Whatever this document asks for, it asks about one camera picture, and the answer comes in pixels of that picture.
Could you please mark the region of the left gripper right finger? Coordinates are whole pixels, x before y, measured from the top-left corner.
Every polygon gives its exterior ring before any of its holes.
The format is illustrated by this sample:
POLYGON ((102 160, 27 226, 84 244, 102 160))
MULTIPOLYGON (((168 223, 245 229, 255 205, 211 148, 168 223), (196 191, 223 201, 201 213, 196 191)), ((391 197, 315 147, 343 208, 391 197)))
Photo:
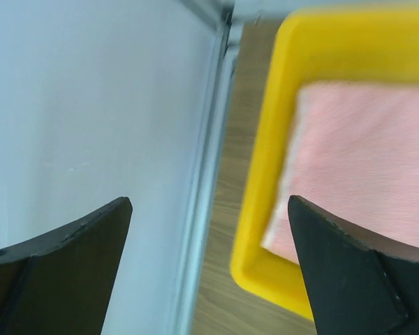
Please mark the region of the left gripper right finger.
POLYGON ((288 217, 318 334, 419 334, 419 248, 298 195, 288 217))

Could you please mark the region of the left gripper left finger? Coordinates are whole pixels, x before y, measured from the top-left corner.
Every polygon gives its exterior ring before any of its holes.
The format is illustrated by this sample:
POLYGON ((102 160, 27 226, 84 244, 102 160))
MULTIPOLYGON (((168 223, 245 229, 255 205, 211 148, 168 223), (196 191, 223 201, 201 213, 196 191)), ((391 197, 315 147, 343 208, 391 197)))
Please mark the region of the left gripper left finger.
POLYGON ((117 198, 0 249, 0 334, 100 334, 131 214, 117 198))

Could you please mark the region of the pink towel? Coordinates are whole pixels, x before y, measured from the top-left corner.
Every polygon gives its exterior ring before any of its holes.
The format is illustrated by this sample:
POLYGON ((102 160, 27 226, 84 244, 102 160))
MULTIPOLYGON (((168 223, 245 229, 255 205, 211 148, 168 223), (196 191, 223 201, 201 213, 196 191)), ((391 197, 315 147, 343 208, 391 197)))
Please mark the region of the pink towel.
POLYGON ((261 241, 296 262, 287 210, 292 195, 419 248, 419 86, 315 82, 301 88, 261 241))

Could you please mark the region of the yellow plastic tray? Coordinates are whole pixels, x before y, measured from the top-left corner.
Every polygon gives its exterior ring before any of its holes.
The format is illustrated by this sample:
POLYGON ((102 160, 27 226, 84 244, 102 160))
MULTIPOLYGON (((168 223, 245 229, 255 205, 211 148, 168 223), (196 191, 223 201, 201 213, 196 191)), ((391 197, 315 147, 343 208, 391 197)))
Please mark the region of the yellow plastic tray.
POLYGON ((297 92, 319 80, 419 84, 419 3, 303 8, 276 34, 230 272, 244 290, 308 320, 301 269, 260 242, 276 200, 297 92))

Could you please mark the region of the left corner aluminium post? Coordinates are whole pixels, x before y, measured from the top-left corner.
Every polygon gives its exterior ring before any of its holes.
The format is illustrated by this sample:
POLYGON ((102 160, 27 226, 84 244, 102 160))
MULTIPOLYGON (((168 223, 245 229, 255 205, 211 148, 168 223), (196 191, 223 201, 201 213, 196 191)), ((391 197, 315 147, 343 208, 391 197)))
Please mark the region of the left corner aluminium post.
POLYGON ((183 1, 183 5, 212 30, 216 43, 205 90, 203 121, 178 262, 176 296, 172 302, 166 334, 191 332, 226 132, 233 71, 239 52, 238 46, 229 43, 234 9, 232 4, 220 1, 183 1))

